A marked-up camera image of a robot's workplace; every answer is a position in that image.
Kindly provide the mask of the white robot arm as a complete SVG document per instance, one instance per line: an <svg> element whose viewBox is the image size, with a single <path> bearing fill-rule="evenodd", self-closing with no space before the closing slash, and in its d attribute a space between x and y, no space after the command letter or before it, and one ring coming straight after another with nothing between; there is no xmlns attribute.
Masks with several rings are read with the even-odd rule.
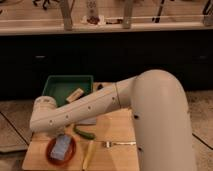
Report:
<svg viewBox="0 0 213 171"><path fill-rule="evenodd" d="M140 171L197 171L187 97L179 80L164 70L148 70L62 107L41 96L30 129L46 132L127 107Z"/></svg>

